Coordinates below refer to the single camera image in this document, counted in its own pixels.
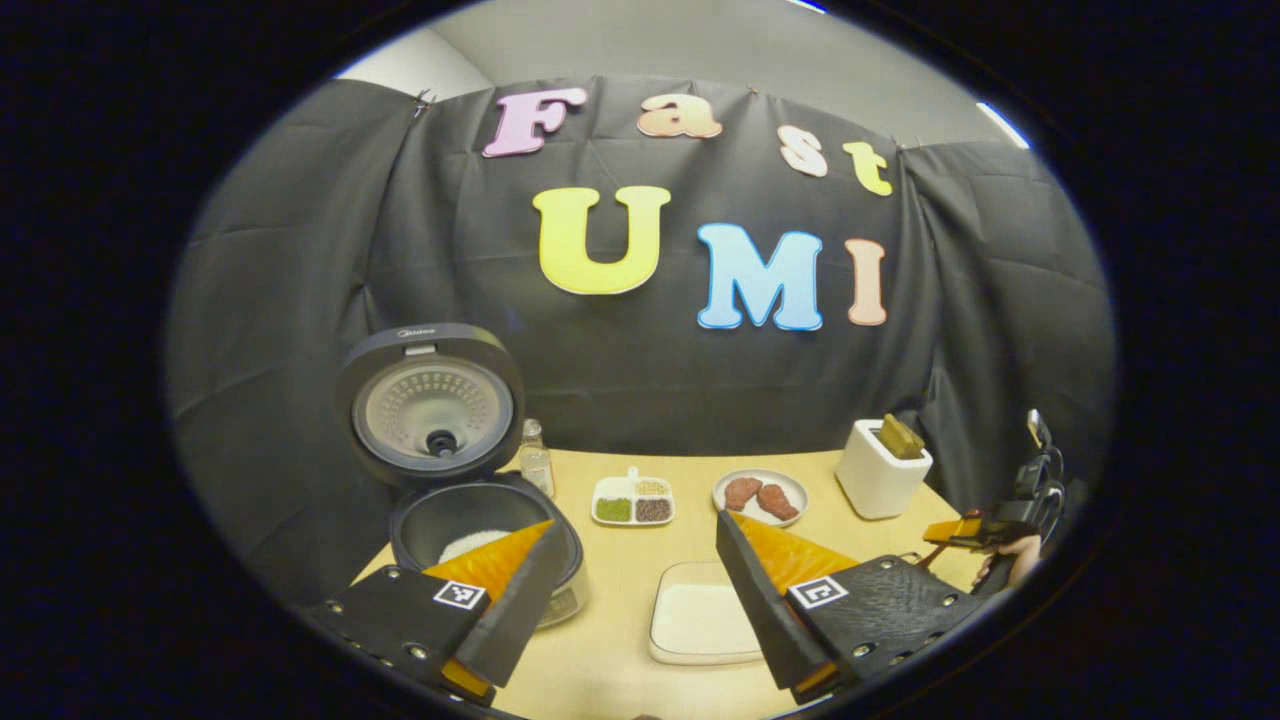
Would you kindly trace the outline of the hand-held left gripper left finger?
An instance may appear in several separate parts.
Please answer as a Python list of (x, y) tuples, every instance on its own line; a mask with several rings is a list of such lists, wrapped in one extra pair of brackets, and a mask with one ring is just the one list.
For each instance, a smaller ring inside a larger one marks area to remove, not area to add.
[(563, 521), (540, 521), (425, 570), (385, 565), (300, 612), (420, 685), (489, 705), (558, 585), (564, 538)]

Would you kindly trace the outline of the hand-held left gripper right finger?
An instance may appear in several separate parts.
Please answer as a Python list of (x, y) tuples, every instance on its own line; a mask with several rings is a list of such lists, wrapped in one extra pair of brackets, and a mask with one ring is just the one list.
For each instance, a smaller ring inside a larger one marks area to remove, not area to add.
[(897, 555), (859, 562), (730, 510), (716, 550), (774, 684), (800, 705), (897, 669), (984, 603)]

